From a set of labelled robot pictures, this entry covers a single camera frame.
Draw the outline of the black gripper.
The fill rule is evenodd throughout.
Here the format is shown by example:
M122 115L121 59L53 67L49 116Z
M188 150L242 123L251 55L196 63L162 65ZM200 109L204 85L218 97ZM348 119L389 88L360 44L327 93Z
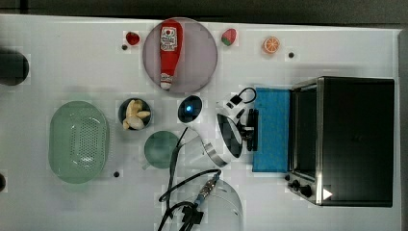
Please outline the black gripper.
M233 157L242 155L243 143L247 142L247 119L249 110L246 105L240 104L234 109L226 106L227 100L232 96L217 102L217 123L223 141Z

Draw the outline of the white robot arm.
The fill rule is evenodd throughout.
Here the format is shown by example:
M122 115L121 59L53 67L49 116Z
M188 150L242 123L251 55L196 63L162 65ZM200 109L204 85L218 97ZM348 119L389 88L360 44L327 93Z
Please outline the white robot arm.
M241 157L244 134L257 130L255 124L240 124L245 104L234 93L216 103L192 94L178 104L177 121L186 132L170 169L185 179L175 186L174 218L165 231L243 231L241 199L221 170Z

